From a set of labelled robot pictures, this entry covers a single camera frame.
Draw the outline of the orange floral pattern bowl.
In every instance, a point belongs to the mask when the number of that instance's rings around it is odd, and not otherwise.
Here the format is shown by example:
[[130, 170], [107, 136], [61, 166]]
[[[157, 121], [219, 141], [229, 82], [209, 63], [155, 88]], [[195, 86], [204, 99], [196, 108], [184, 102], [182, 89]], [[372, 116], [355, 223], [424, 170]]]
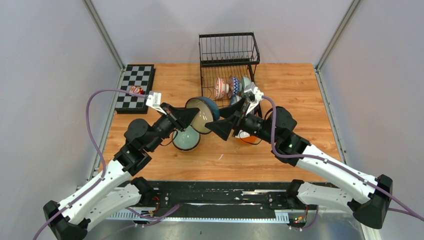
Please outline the orange floral pattern bowl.
[[217, 77], [214, 82], [214, 98], [216, 100], [222, 99], [225, 95], [229, 93], [230, 87], [228, 82], [221, 78]]

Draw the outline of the white orange bowl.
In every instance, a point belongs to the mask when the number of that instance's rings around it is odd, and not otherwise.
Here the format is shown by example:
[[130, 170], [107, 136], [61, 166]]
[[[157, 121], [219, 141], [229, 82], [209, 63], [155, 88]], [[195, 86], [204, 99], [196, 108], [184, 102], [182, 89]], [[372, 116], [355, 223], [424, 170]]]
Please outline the white orange bowl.
[[248, 144], [248, 145], [258, 145], [262, 141], [260, 138], [250, 135], [249, 133], [245, 131], [240, 131], [239, 134], [236, 136], [236, 138], [242, 144]]

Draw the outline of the white blue striped bowl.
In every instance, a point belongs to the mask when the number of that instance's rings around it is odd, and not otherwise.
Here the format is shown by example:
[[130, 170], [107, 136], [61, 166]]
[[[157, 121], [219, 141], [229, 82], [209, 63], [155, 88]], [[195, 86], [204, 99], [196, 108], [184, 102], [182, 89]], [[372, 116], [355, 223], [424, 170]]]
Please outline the white blue striped bowl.
[[232, 105], [234, 105], [234, 104], [236, 104], [238, 101], [240, 101], [242, 98], [239, 96], [239, 95], [233, 95], [231, 98], [230, 98], [230, 105], [232, 106]]

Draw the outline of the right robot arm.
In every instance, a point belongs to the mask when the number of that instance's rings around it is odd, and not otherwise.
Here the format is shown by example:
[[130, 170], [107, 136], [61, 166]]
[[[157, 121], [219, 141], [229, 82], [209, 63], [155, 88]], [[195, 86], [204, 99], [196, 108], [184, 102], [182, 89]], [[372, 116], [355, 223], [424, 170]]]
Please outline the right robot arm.
[[294, 133], [297, 121], [288, 110], [273, 106], [266, 119], [243, 111], [245, 100], [221, 109], [221, 120], [205, 127], [223, 140], [230, 133], [246, 132], [271, 144], [271, 152], [284, 164], [321, 176], [335, 188], [293, 180], [286, 204], [292, 209], [301, 205], [318, 205], [352, 214], [361, 224], [383, 227], [393, 192], [393, 180], [384, 174], [374, 176], [354, 169], [321, 151], [307, 139]]

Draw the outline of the teal dashed pattern bowl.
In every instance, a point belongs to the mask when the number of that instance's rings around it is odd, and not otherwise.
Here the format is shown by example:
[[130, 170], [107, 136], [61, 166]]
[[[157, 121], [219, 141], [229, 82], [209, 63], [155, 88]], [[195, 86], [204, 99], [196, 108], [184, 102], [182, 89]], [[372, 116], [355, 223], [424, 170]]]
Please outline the teal dashed pattern bowl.
[[241, 83], [241, 91], [243, 92], [245, 90], [245, 88], [252, 83], [251, 79], [247, 76], [242, 76], [240, 79], [240, 83]]

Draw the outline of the black beige bowl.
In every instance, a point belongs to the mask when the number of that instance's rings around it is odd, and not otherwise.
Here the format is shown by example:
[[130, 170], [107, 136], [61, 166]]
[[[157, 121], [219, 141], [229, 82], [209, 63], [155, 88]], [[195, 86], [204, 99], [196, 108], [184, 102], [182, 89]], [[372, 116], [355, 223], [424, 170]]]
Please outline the black beige bowl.
[[210, 129], [205, 127], [205, 124], [217, 121], [220, 118], [220, 109], [218, 105], [205, 96], [190, 98], [186, 102], [185, 107], [199, 109], [199, 112], [194, 117], [190, 125], [194, 130], [203, 135], [207, 135], [211, 132]]

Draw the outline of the orange geometric pattern bowl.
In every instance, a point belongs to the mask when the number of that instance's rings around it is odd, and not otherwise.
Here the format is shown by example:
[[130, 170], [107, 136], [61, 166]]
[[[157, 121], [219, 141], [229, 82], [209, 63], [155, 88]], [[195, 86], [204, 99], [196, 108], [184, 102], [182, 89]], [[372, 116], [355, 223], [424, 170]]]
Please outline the orange geometric pattern bowl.
[[238, 95], [241, 91], [242, 85], [240, 80], [234, 76], [231, 75], [228, 79], [228, 97], [231, 98], [235, 95]]

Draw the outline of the black wire dish rack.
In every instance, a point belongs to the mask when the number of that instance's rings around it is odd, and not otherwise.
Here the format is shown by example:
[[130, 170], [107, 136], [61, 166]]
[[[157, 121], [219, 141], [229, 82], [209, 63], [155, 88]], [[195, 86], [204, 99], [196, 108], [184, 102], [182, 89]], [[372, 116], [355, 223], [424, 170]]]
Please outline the black wire dish rack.
[[202, 96], [213, 100], [219, 108], [230, 105], [226, 94], [215, 99], [215, 80], [242, 76], [255, 82], [260, 51], [253, 32], [209, 33], [198, 36], [200, 84]]

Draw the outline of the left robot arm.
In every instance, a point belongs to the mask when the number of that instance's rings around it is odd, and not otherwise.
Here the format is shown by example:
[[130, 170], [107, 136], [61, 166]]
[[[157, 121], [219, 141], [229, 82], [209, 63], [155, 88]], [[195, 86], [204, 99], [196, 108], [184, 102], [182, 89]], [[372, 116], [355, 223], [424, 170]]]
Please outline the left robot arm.
[[154, 190], [143, 177], [135, 175], [150, 161], [153, 152], [174, 130], [189, 127], [199, 108], [160, 106], [163, 113], [153, 124], [133, 120], [124, 133], [125, 144], [102, 171], [78, 191], [60, 202], [43, 207], [47, 223], [58, 240], [82, 240], [110, 215], [136, 204], [149, 206]]

